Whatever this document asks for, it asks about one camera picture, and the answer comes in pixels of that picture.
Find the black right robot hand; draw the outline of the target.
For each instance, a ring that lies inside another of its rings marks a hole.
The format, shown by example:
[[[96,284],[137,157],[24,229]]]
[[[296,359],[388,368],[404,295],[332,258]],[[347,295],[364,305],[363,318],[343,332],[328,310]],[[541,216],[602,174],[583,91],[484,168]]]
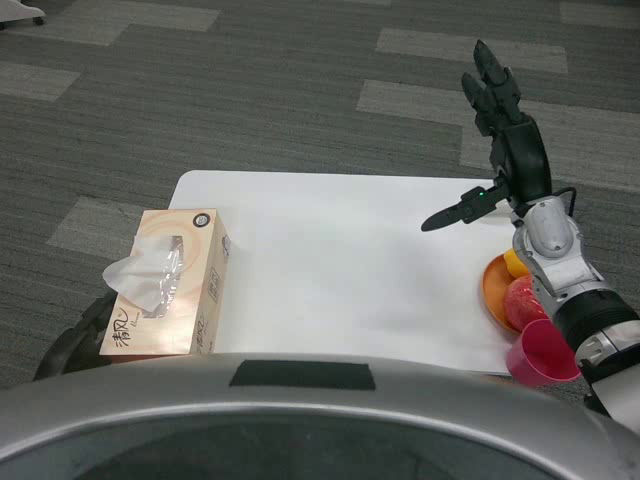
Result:
[[[511,70],[481,40],[475,44],[473,59],[479,77],[465,73],[461,86],[475,110],[478,131],[491,139],[493,186],[477,186],[464,193],[457,204],[427,218],[421,225],[423,232],[457,222],[472,223],[493,212],[503,200],[518,210],[552,194],[544,142],[533,117],[519,107],[521,92]]]

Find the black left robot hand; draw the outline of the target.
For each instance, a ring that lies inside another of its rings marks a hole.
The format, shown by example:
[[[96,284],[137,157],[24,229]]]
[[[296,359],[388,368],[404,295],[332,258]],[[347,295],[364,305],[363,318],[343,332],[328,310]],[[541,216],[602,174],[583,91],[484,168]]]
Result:
[[[80,321],[63,331],[40,361],[33,381],[110,365],[100,355],[102,340],[113,311],[117,293],[109,290],[81,315]]]

